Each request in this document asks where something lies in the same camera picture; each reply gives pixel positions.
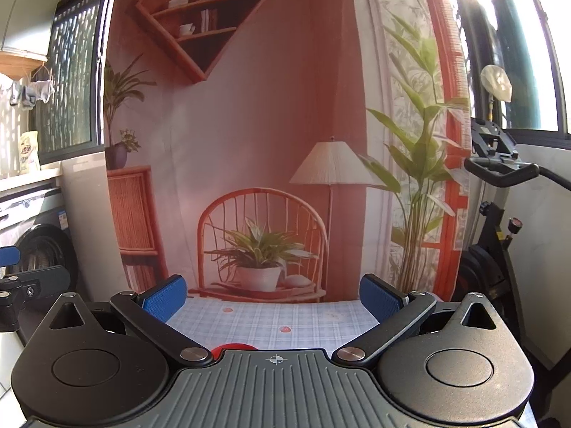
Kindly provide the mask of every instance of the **blue gripper pad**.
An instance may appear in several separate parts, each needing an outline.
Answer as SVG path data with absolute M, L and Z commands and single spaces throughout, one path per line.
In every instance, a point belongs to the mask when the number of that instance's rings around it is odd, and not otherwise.
M 370 273 L 361 279 L 359 299 L 379 323 L 383 323 L 406 305 L 405 294 Z
M 16 246 L 0 248 L 0 267 L 16 265 L 20 262 L 20 250 Z
M 161 322 L 170 319 L 186 300 L 186 282 L 180 275 L 173 275 L 139 295 L 141 307 Z

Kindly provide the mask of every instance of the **washing machine door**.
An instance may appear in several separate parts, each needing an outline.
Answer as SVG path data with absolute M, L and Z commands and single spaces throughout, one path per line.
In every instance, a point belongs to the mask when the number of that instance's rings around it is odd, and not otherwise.
M 70 290 L 77 288 L 79 267 L 70 238 L 51 224 L 35 225 L 15 244 L 20 250 L 20 262 L 6 268 L 6 275 L 27 270 L 61 265 L 70 273 Z

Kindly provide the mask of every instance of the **wooden shelf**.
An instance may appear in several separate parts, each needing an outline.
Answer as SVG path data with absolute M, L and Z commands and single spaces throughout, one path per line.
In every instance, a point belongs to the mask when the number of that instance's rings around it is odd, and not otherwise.
M 148 250 L 148 249 L 121 249 L 119 248 L 119 254 L 121 255 L 140 255 L 140 256 L 157 256 L 159 252 L 156 250 Z
M 139 0 L 139 21 L 192 82 L 204 81 L 242 24 L 264 0 L 199 0 L 167 8 L 170 0 Z M 216 12 L 208 32 L 179 37 L 181 25 L 201 27 L 201 11 Z
M 235 30 L 236 27 L 227 27 L 226 29 L 218 29 L 216 31 L 208 31 L 208 32 L 201 32 L 200 34 L 185 35 L 184 37 L 176 39 L 176 41 L 178 43 L 181 43 L 183 41 L 196 40 L 204 37 L 211 37 L 213 35 L 226 34 L 228 32 L 233 32 Z
M 152 14 L 152 17 L 156 19 L 160 19 L 161 17 L 176 14 L 179 12 L 184 12 L 193 9 L 202 9 L 207 6 L 218 6 L 221 3 L 225 2 L 232 2 L 232 0 L 199 0 L 199 1 L 192 1 L 185 5 L 175 6 L 174 8 L 163 9 L 163 11 L 158 11 Z
M 45 57 L 35 55 L 17 55 L 0 51 L 0 72 L 12 80 L 20 80 L 30 76 L 32 71 L 39 68 L 46 61 Z

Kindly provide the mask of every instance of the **wooden cabinet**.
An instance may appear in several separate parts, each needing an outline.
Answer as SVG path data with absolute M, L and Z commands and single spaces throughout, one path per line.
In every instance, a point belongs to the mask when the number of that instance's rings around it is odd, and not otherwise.
M 188 0 L 169 8 L 169 1 L 139 0 L 136 8 L 146 30 L 193 82 L 208 78 L 236 31 L 264 2 Z M 182 35 L 186 24 L 194 24 L 194 32 Z
M 108 170 L 111 212 L 129 287 L 141 293 L 168 277 L 150 166 Z

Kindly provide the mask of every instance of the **window sill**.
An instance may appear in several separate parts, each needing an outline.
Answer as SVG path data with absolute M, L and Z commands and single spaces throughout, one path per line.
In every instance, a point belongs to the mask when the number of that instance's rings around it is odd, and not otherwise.
M 30 172 L 28 174 L 17 175 L 15 177 L 3 178 L 0 180 L 0 194 L 12 190 L 14 188 L 23 187 L 25 185 L 38 183 L 44 180 L 51 180 L 52 178 L 62 175 L 61 166 L 51 169 L 42 169 L 37 172 Z
M 505 129 L 518 144 L 571 150 L 571 136 L 545 130 Z

